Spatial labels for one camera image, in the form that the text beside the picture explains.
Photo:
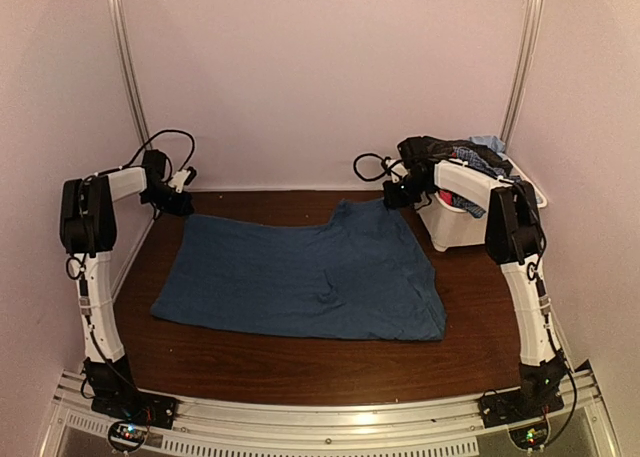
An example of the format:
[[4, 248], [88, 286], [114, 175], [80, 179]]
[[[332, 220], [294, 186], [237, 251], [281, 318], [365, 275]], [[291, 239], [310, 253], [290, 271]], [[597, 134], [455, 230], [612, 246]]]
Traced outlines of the blue polo shirt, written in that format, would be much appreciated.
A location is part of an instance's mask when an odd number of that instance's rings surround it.
[[340, 202], [328, 222], [267, 226], [193, 215], [151, 314], [250, 334], [439, 341], [435, 270], [403, 215]]

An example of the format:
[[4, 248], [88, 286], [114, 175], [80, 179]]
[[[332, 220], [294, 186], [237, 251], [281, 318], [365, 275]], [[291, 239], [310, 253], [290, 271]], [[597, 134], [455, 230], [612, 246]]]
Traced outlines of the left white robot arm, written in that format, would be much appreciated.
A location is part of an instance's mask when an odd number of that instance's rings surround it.
[[187, 187], [197, 176], [196, 169], [183, 166], [166, 176], [167, 161], [163, 152], [150, 150], [138, 165], [126, 164], [63, 184], [59, 236], [67, 254], [67, 277], [77, 289], [89, 375], [107, 369], [124, 376], [126, 352], [115, 321], [110, 277], [118, 236], [115, 204], [138, 197], [160, 214], [194, 213]]

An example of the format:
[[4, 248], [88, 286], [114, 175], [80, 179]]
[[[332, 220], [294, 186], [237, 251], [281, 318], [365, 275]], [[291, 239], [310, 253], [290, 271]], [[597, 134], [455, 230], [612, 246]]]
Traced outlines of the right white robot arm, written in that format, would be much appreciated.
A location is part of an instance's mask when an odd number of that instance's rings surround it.
[[520, 337], [520, 375], [529, 382], [513, 396], [519, 417], [535, 417], [551, 401], [549, 384], [568, 373], [551, 315], [543, 276], [547, 238], [534, 186], [522, 179], [492, 176], [472, 167], [448, 143], [410, 137], [397, 146], [399, 157], [384, 157], [384, 202], [390, 208], [419, 203], [439, 190], [452, 192], [485, 211], [484, 245], [507, 282]]

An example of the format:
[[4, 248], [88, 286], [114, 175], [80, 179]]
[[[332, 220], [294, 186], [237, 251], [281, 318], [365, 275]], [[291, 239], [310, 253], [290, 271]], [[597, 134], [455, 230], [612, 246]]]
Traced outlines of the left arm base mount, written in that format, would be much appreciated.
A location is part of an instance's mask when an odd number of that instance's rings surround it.
[[83, 370], [93, 391], [93, 412], [137, 425], [173, 427], [177, 399], [138, 389], [127, 357], [108, 363], [86, 359]]

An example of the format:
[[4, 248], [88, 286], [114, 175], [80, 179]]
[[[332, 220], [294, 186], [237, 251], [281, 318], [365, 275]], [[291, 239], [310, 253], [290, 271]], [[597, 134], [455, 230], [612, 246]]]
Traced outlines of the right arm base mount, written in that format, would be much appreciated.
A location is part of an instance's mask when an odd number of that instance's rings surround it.
[[478, 408], [485, 428], [509, 425], [541, 418], [545, 412], [564, 408], [560, 383], [566, 368], [552, 363], [540, 367], [521, 364], [520, 386], [515, 390], [489, 390], [478, 399]]

